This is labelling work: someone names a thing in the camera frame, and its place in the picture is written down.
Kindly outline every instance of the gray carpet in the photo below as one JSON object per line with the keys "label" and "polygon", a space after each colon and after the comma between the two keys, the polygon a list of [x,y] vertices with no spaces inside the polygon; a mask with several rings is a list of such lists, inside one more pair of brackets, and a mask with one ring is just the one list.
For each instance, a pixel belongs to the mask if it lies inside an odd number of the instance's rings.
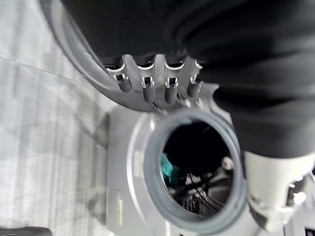
{"label": "gray carpet", "polygon": [[63,56],[36,0],[0,0],[0,226],[110,235],[102,127],[114,105]]}

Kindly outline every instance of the black cloth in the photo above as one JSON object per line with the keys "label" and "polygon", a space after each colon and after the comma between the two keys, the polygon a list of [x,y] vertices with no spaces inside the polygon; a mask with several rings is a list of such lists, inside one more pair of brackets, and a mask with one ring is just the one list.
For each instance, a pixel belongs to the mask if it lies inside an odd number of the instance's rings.
{"label": "black cloth", "polygon": [[152,52],[205,62],[242,149],[290,158],[315,150],[312,0],[63,0],[99,57]]}

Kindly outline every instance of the silver metal part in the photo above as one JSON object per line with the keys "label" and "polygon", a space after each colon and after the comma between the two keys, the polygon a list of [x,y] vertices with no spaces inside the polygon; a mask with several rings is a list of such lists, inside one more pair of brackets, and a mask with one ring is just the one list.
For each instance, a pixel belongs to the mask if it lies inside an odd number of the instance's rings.
{"label": "silver metal part", "polygon": [[189,97],[198,97],[201,86],[203,85],[203,81],[195,81],[194,84],[189,82],[188,87],[187,87],[187,95]]}
{"label": "silver metal part", "polygon": [[176,88],[178,86],[178,79],[175,77],[167,78],[165,86],[169,89],[170,87]]}
{"label": "silver metal part", "polygon": [[153,86],[154,86],[154,80],[152,76],[142,77],[142,88],[146,89],[147,87],[153,87]]}
{"label": "silver metal part", "polygon": [[119,75],[122,75],[124,80],[128,80],[129,79],[125,62],[123,63],[122,67],[120,67],[118,69],[106,68],[106,70],[111,75],[111,77],[115,79],[115,81],[117,81],[117,76],[119,76]]}
{"label": "silver metal part", "polygon": [[288,203],[290,188],[312,171],[315,153],[280,159],[246,152],[245,164],[254,219],[269,232],[281,230],[306,199],[307,193],[300,188],[292,192],[292,201]]}
{"label": "silver metal part", "polygon": [[191,69],[191,73],[190,73],[190,82],[192,84],[195,83],[197,75],[199,75],[199,72],[201,69],[202,69],[202,66],[200,64],[198,64],[197,60],[195,60],[194,65]]}
{"label": "silver metal part", "polygon": [[139,70],[140,78],[152,77],[154,80],[155,78],[155,64],[154,63],[148,67],[138,66],[138,70]]}
{"label": "silver metal part", "polygon": [[167,65],[167,63],[165,62],[166,81],[168,78],[180,78],[184,65],[185,65],[185,63],[183,63],[179,67],[171,67],[171,66]]}

